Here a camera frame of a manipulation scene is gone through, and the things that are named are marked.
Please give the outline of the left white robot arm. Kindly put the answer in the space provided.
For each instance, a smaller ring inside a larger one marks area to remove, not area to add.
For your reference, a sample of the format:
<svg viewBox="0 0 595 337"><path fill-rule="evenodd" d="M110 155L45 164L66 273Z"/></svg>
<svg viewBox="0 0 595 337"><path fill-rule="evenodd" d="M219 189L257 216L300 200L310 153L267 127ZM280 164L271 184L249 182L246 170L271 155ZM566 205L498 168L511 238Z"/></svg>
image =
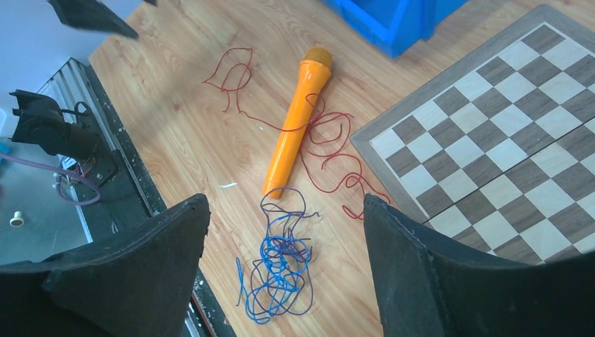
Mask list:
<svg viewBox="0 0 595 337"><path fill-rule="evenodd" d="M139 39L139 34L101 1L50 1L49 4L66 26ZM17 106L9 109L16 121L15 126L2 133L4 138L14 143L38 145L49 155L60 154L78 160L109 152L100 134L64 119L65 114L92 117L92 109L85 102L77 102L73 109L63 109L47 95L20 89L9 95L16 99Z"/></svg>

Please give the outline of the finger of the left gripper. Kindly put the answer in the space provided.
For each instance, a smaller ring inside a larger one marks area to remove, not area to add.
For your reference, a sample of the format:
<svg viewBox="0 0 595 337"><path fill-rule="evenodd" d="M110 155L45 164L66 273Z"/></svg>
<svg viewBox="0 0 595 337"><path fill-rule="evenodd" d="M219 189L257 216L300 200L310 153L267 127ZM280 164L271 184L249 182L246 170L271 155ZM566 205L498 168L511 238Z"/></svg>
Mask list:
<svg viewBox="0 0 595 337"><path fill-rule="evenodd" d="M139 39L139 34L109 9L95 0L48 0L59 21L79 30L118 34L130 39Z"/></svg>

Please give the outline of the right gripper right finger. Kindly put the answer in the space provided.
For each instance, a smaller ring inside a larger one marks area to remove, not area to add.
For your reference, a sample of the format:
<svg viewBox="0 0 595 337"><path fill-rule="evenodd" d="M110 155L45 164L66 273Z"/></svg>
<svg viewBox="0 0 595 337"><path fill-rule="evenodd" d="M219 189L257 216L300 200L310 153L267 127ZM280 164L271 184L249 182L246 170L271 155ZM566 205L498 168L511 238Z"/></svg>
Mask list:
<svg viewBox="0 0 595 337"><path fill-rule="evenodd" d="M363 228L385 336L593 336L594 254L542 265L461 244L367 194Z"/></svg>

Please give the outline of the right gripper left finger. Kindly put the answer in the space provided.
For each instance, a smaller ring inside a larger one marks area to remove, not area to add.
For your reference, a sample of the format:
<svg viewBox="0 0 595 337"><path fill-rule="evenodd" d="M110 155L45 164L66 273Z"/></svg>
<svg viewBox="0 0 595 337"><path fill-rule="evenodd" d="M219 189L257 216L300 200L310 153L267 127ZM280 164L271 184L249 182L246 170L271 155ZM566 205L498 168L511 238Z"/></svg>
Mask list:
<svg viewBox="0 0 595 337"><path fill-rule="evenodd" d="M1 267L2 336L180 336L210 209L196 194L108 237Z"/></svg>

